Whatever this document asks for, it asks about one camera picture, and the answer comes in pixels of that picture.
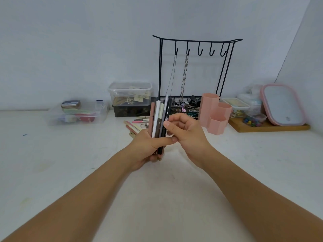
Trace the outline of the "person's right hand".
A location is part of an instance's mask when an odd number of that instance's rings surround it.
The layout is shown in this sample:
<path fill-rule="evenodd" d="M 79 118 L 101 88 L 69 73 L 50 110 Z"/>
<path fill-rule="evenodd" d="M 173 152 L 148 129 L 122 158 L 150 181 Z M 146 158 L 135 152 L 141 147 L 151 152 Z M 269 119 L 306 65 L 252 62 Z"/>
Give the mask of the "person's right hand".
<path fill-rule="evenodd" d="M 197 167 L 204 169 L 205 163 L 214 149 L 208 142 L 199 121 L 184 113 L 172 114 L 168 117 L 168 121 L 178 127 L 174 136 L 188 158 Z"/>

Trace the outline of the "beige and brown makeup pen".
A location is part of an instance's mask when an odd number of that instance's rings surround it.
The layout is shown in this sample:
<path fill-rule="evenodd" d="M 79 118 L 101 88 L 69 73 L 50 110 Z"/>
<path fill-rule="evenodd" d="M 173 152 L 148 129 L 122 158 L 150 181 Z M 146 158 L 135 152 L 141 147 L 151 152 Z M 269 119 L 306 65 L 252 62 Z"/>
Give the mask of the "beige and brown makeup pen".
<path fill-rule="evenodd" d="M 162 117 L 163 117 L 163 112 L 164 112 L 164 103 L 161 103 L 160 106 L 159 106 L 159 114 L 158 114 L 158 118 L 157 118 L 155 138 L 159 138 L 159 132 L 160 132 L 160 127 L 161 127 L 161 121 L 162 121 Z"/>

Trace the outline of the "white makeup pen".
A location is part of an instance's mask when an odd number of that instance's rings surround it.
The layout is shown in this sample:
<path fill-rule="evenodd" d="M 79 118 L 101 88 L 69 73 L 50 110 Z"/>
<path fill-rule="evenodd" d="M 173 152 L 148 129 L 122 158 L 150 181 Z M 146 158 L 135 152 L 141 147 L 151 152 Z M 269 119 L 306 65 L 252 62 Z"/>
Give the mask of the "white makeup pen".
<path fill-rule="evenodd" d="M 154 122 L 153 122 L 152 134 L 151 134 L 152 138 L 155 138 L 155 134 L 156 134 L 160 103 L 161 103 L 160 100 L 157 100 L 155 103 Z"/>

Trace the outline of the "black makeup pen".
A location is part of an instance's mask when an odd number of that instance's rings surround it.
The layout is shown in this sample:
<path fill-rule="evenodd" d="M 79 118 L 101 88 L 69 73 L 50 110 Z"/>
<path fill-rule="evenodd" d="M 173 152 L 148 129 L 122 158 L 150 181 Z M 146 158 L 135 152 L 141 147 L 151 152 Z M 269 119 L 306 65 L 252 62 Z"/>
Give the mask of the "black makeup pen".
<path fill-rule="evenodd" d="M 164 114 L 164 119 L 162 121 L 162 129 L 160 131 L 160 137 L 165 137 L 166 136 L 166 128 L 164 127 L 164 122 L 168 120 L 169 117 L 169 112 L 171 110 L 171 105 L 172 105 L 172 99 L 168 97 L 167 104 L 166 104 L 166 109 L 165 109 L 165 114 Z"/>

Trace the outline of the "slim grey makeup pen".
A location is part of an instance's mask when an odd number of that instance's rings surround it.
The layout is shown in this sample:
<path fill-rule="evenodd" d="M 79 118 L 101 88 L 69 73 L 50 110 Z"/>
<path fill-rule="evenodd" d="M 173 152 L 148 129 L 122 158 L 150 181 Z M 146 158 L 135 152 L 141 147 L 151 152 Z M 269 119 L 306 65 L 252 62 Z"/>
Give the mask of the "slim grey makeup pen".
<path fill-rule="evenodd" d="M 167 104 L 168 104 L 168 94 L 166 94 L 165 100 L 164 100 L 164 108 L 163 108 L 163 114 L 162 114 L 162 120 L 161 120 L 161 125 L 160 125 L 160 130 L 159 130 L 159 137 L 161 137 L 162 134 L 162 129 L 163 129 L 163 122 L 165 119 L 165 114 L 166 114 L 166 108 L 167 108 Z"/>

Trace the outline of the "pink makeup pen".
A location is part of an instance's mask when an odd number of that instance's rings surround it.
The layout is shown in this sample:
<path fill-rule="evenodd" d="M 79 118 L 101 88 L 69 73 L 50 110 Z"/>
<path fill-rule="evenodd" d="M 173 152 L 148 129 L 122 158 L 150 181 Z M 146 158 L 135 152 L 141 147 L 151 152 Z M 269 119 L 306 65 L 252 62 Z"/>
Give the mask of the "pink makeup pen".
<path fill-rule="evenodd" d="M 149 125 L 148 125 L 148 133 L 149 136 L 152 136 L 152 129 L 153 129 L 153 123 L 154 123 L 154 113 L 155 112 L 155 102 L 151 103 L 151 108 L 150 108 L 150 115 L 149 115 Z"/>

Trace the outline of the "person's right forearm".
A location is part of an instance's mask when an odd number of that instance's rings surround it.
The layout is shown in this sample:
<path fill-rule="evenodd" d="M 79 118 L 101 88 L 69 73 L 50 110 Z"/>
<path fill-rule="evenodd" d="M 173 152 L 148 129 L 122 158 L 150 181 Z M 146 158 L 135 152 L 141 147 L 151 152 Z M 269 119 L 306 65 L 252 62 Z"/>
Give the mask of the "person's right forearm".
<path fill-rule="evenodd" d="M 323 242 L 323 220 L 276 193 L 213 147 L 200 160 L 258 242 Z"/>

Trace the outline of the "dark patterned box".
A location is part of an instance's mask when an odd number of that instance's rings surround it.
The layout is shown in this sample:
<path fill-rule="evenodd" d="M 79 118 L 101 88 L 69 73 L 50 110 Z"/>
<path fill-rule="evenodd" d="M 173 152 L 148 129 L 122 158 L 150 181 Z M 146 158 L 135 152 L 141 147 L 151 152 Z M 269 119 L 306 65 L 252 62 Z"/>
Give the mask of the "dark patterned box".
<path fill-rule="evenodd" d="M 149 116 L 151 105 L 121 105 L 113 106 L 115 117 Z"/>

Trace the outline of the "black metal jewelry stand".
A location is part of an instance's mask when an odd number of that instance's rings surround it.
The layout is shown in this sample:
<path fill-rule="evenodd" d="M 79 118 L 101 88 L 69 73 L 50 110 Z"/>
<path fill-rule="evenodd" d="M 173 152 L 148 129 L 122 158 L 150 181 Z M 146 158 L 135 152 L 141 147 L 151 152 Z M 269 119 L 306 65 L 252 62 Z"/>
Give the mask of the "black metal jewelry stand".
<path fill-rule="evenodd" d="M 168 88 L 173 83 L 175 71 L 176 71 L 176 62 L 177 62 L 177 55 L 178 55 L 178 47 L 177 43 L 185 43 L 186 44 L 186 50 L 185 50 L 185 61 L 184 61 L 184 72 L 182 77 L 182 83 L 181 83 L 181 91 L 180 95 L 181 97 L 184 95 L 184 89 L 185 89 L 185 83 L 187 79 L 187 69 L 188 69 L 188 63 L 189 63 L 189 56 L 190 56 L 190 43 L 197 44 L 197 54 L 198 56 L 202 56 L 204 49 L 201 48 L 201 44 L 209 44 L 209 56 L 213 57 L 216 50 L 212 48 L 213 44 L 220 44 L 221 50 L 220 50 L 220 57 L 224 57 L 222 68 L 220 72 L 220 76 L 217 82 L 216 87 L 216 94 L 221 98 L 224 85 L 227 79 L 227 74 L 229 70 L 229 66 L 232 60 L 232 54 L 233 50 L 235 48 L 236 43 L 243 41 L 243 39 L 233 39 L 233 40 L 226 40 L 226 41 L 212 41 L 212 40 L 189 40 L 189 39 L 169 39 L 169 38 L 163 38 L 160 36 L 153 35 L 153 37 L 157 38 L 159 40 L 159 71 L 158 71 L 158 96 L 157 98 L 159 100 L 165 100 L 166 94 L 161 93 L 161 82 L 162 82 L 162 66 L 163 66 L 163 48 L 164 48 L 164 41 L 168 42 L 174 42 L 174 59 L 173 59 L 173 65 L 171 70 L 171 77 L 169 79 Z"/>

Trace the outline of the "flat clear plastic box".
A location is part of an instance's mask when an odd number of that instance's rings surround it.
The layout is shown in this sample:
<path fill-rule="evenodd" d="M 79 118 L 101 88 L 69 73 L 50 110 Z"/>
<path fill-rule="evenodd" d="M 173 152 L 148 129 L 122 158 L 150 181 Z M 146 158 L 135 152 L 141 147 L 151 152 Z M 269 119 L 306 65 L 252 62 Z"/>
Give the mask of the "flat clear plastic box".
<path fill-rule="evenodd" d="M 44 119 L 50 126 L 57 125 L 75 125 L 75 124 L 93 124 L 102 123 L 107 117 L 109 111 L 109 104 L 103 100 L 80 100 L 79 108 L 62 109 L 60 104 L 49 109 Z M 91 123 L 84 123 L 78 121 L 75 114 L 92 114 L 96 116 L 95 121 Z"/>

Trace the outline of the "clear container with cream lid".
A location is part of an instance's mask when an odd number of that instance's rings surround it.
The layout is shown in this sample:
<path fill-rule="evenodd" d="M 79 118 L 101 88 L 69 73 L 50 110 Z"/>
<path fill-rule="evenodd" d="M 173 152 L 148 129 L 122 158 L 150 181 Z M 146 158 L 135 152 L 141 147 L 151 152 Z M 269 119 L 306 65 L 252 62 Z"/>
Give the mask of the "clear container with cream lid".
<path fill-rule="evenodd" d="M 238 98 L 221 98 L 220 102 L 231 105 L 232 112 L 230 114 L 230 118 L 244 117 L 245 113 L 250 109 L 250 105 Z"/>

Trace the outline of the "clear tub of colourful beads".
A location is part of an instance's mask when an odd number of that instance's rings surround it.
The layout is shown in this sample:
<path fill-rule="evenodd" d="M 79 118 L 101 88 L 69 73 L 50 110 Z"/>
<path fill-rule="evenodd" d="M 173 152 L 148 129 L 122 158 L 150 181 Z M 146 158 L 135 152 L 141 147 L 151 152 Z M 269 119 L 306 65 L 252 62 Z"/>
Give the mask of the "clear tub of colourful beads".
<path fill-rule="evenodd" d="M 266 119 L 267 116 L 265 114 L 247 112 L 244 115 L 243 123 L 251 127 L 261 127 Z"/>

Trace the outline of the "wooden tray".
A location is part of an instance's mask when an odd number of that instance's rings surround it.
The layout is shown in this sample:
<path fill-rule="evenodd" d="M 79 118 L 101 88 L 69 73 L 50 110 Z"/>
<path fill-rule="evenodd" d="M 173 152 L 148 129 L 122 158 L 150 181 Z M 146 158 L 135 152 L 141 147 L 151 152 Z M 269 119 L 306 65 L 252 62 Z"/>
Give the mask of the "wooden tray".
<path fill-rule="evenodd" d="M 238 133 L 262 133 L 262 132 L 289 132 L 289 131 L 307 131 L 310 130 L 308 124 L 302 126 L 275 126 L 268 120 L 265 120 L 262 126 L 250 126 L 243 122 L 243 118 L 230 118 L 228 121 Z"/>

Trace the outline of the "brown patterned compact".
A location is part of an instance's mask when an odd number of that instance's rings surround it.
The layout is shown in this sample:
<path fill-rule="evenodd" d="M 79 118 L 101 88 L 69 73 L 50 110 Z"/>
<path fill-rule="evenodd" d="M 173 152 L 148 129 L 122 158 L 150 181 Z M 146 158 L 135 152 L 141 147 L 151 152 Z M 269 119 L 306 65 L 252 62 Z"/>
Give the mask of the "brown patterned compact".
<path fill-rule="evenodd" d="M 80 100 L 63 101 L 60 104 L 62 109 L 79 108 L 80 105 L 81 105 Z"/>

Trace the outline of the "pink framed mirror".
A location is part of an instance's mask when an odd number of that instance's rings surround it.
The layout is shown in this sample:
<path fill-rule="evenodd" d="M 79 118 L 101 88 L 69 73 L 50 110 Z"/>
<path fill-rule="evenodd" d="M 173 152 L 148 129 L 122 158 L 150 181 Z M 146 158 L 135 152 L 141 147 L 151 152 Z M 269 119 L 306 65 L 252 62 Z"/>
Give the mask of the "pink framed mirror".
<path fill-rule="evenodd" d="M 287 85 L 267 84 L 260 98 L 269 121 L 275 126 L 302 126 L 306 123 L 304 109 L 296 92 Z"/>

